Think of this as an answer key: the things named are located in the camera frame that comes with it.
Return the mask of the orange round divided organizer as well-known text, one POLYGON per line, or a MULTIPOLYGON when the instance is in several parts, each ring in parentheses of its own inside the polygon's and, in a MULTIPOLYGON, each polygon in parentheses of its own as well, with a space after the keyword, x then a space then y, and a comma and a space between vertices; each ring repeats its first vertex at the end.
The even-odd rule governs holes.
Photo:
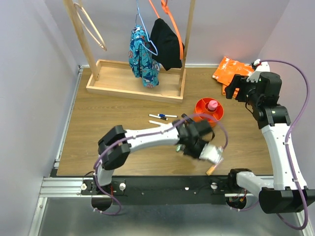
POLYGON ((224 115, 223 106, 221 105, 220 102, 217 101, 218 107, 217 107, 216 111, 215 112, 209 112, 207 110, 207 105, 208 105, 209 101, 211 101, 211 100, 215 100, 215 99, 209 98, 209 97, 201 98, 196 103, 194 113, 195 114, 208 114, 208 115, 213 116, 216 120, 220 121, 224 115))

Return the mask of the glue tube pink cap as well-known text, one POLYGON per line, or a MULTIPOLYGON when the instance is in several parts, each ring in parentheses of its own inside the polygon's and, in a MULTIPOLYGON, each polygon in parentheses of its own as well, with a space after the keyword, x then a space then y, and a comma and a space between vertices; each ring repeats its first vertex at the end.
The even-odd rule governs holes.
POLYGON ((211 100, 211 101, 209 101, 209 103, 207 105, 207 110, 209 112, 215 112, 217 107, 218 107, 218 102, 216 100, 211 100))

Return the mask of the orange pink highlighter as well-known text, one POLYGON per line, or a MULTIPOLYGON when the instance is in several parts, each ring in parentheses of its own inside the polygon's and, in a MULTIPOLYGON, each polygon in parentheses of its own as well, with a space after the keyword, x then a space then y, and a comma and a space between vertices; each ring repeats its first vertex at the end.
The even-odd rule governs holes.
POLYGON ((210 176, 213 174, 213 172, 216 170, 216 168, 218 167, 218 165, 223 161, 223 158, 217 163, 217 164, 213 164, 211 165, 211 167, 206 171, 206 175, 210 176))

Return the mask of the black highlighter blue cap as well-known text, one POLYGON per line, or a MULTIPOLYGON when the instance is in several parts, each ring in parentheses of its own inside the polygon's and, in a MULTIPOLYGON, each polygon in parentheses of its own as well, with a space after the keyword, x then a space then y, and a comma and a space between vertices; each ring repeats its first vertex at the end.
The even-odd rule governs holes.
POLYGON ((183 114, 181 115, 181 117, 185 120, 186 123, 189 123, 189 124, 195 123, 195 120, 194 120, 193 118, 189 117, 189 116, 188 116, 187 114, 185 114, 185 113, 183 113, 183 114))

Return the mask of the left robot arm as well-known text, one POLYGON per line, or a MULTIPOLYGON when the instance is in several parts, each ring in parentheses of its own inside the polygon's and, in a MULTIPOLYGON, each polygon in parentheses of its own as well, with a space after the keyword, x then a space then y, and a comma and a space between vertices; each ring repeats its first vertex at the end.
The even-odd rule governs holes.
POLYGON ((106 193, 114 170, 121 167, 131 153, 145 148, 183 145, 184 155, 215 164, 220 159, 217 148, 202 139, 212 132, 206 120, 189 123, 182 119, 142 130, 116 125, 98 141, 99 157, 94 165, 96 173, 92 188, 98 194, 106 193))

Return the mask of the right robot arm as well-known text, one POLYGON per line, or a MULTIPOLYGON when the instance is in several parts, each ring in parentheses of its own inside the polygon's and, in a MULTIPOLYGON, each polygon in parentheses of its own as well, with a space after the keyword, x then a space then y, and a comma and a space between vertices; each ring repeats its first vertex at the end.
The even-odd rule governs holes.
POLYGON ((256 176, 249 169, 232 169, 226 181, 233 193, 246 189, 258 198, 261 209, 267 213, 301 212, 315 201, 315 191, 309 189, 296 161, 292 140, 288 134, 291 121, 286 107, 278 104, 281 78, 273 72, 261 72, 251 80, 234 75, 225 88, 231 99, 237 89, 236 100, 252 106, 252 116, 267 143, 273 168, 273 183, 256 176))

